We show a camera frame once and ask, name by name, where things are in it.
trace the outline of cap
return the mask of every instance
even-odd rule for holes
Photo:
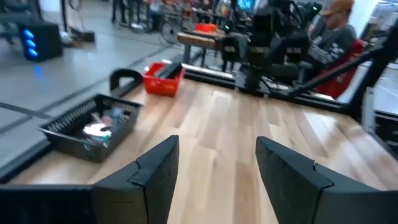
[[[328,16],[334,12],[349,11],[354,6],[354,0],[332,0],[327,9],[319,12],[321,16]]]

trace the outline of red chair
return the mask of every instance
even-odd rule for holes
[[[324,74],[325,72],[334,69],[346,62],[349,62],[350,60],[355,59],[357,56],[359,56],[363,52],[364,46],[361,40],[355,40],[353,47],[351,48],[351,52],[342,58],[339,62],[334,64],[334,66],[330,67],[328,70],[322,71],[318,76]],[[351,80],[353,79],[356,69],[358,67],[354,67],[350,71],[339,75],[338,77],[332,79],[331,81],[328,81],[327,83],[324,83],[320,86],[317,87],[317,92],[331,96],[333,99],[337,99],[341,94],[346,91],[348,88],[349,84],[351,83]]]

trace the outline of red container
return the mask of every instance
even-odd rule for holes
[[[195,30],[201,32],[217,32],[218,25],[214,24],[195,24]]]
[[[144,74],[145,91],[149,94],[174,97],[178,86],[185,74],[185,68],[174,79],[156,78],[154,75],[161,68],[166,66],[164,63],[153,63],[149,70]]]

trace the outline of gray floor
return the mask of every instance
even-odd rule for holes
[[[18,46],[11,48],[0,40],[0,103],[34,111],[45,108],[46,114],[56,116],[95,93],[107,94],[107,77],[115,68],[128,67],[143,72],[144,67],[151,62],[182,54],[179,46],[161,45],[158,35],[135,34],[114,28],[110,23],[110,12],[109,3],[99,0],[85,1],[82,11],[84,24],[86,29],[96,32],[96,45],[65,49],[64,57],[48,62],[30,63],[22,56]],[[58,14],[46,13],[49,21],[59,22],[59,18]],[[79,24],[75,19],[71,19],[71,22]],[[206,60],[207,64],[213,62],[211,57]],[[367,67],[358,69],[351,89],[366,69]],[[387,69],[377,86],[376,109],[398,113],[395,104],[398,97],[397,87],[396,71]],[[76,92],[80,94],[73,99],[56,107],[52,106],[54,102]],[[349,90],[342,100],[346,100],[350,92],[352,91]],[[0,167],[45,139],[37,131],[37,126],[43,122],[44,119],[26,119],[24,114],[0,108]]]

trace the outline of black wire basket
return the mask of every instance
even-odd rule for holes
[[[93,113],[100,116],[104,111],[120,108],[123,115],[119,120],[120,125],[113,130],[106,143],[90,141],[82,133],[83,128],[92,123]],[[91,162],[103,162],[115,148],[134,129],[142,105],[113,98],[105,95],[95,95],[80,103],[65,113],[41,125],[47,139],[55,146],[55,150]]]

